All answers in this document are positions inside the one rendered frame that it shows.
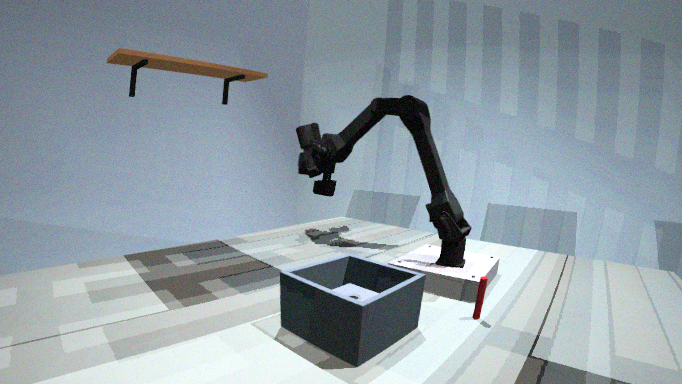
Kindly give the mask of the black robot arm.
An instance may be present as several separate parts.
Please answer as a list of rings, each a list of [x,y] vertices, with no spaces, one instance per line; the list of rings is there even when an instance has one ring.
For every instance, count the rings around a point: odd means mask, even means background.
[[[464,218],[459,201],[449,188],[430,126],[426,103],[411,95],[401,98],[376,97],[340,133],[322,141],[317,123],[296,129],[303,153],[299,155],[298,174],[309,178],[321,175],[328,163],[341,163],[353,146],[386,115],[400,116],[411,133],[431,191],[431,204],[425,207],[441,241],[436,264],[463,268],[466,236],[472,227]]]

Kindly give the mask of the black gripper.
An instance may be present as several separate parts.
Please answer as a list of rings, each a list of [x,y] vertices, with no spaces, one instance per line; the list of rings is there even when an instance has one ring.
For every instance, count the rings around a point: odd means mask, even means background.
[[[334,135],[336,135],[336,134],[324,133],[322,135],[322,141],[325,141]],[[314,194],[330,196],[330,197],[332,197],[334,195],[334,191],[335,191],[335,187],[336,187],[336,181],[331,180],[331,175],[335,171],[335,165],[336,165],[336,163],[328,163],[326,168],[323,171],[321,171],[321,173],[323,173],[323,178],[322,178],[322,180],[314,181],[314,186],[313,186],[313,193]]]

